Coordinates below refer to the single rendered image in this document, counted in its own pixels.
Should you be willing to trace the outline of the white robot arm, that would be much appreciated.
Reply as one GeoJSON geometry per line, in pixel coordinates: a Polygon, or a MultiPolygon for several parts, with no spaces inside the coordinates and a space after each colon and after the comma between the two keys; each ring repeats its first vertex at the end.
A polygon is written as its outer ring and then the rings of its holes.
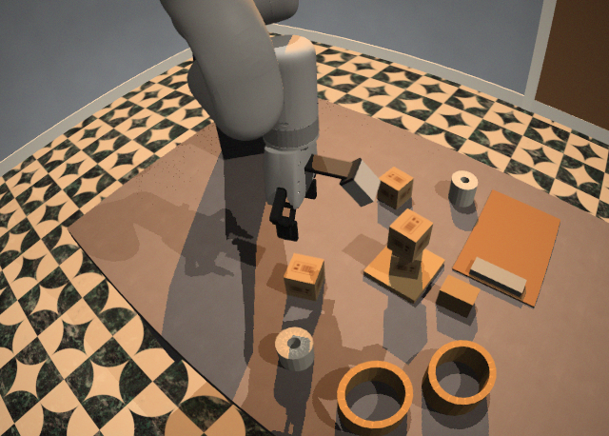
{"type": "MultiPolygon", "coordinates": [[[[263,136],[280,148],[317,137],[316,50],[302,36],[270,37],[265,26],[292,17],[299,0],[160,2],[196,59],[188,88],[220,131],[241,141],[263,136]]],[[[311,154],[304,171],[341,179],[360,207],[374,202],[381,182],[361,158],[311,154]]]]}

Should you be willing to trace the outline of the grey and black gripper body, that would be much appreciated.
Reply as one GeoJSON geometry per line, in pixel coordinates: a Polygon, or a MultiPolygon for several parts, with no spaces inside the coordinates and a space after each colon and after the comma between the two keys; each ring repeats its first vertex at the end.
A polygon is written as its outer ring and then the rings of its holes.
{"type": "Polygon", "coordinates": [[[317,155],[316,141],[319,134],[308,144],[296,148],[276,147],[263,137],[265,197],[269,205],[273,205],[277,188],[286,189],[287,200],[293,209],[297,209],[302,204],[315,175],[305,171],[305,165],[311,154],[317,155]]]}

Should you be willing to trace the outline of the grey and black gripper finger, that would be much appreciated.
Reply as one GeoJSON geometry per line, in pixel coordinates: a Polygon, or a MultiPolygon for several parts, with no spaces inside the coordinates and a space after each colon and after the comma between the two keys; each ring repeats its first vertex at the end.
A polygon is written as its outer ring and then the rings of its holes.
{"type": "Polygon", "coordinates": [[[316,184],[316,179],[313,179],[311,182],[311,185],[305,195],[305,198],[316,199],[316,197],[317,197],[317,184],[316,184]]]}
{"type": "Polygon", "coordinates": [[[285,201],[286,196],[285,188],[277,188],[269,221],[276,225],[279,238],[297,242],[299,235],[297,221],[295,221],[296,209],[293,209],[293,206],[285,201]],[[284,208],[290,208],[289,217],[283,216],[284,208]]]}

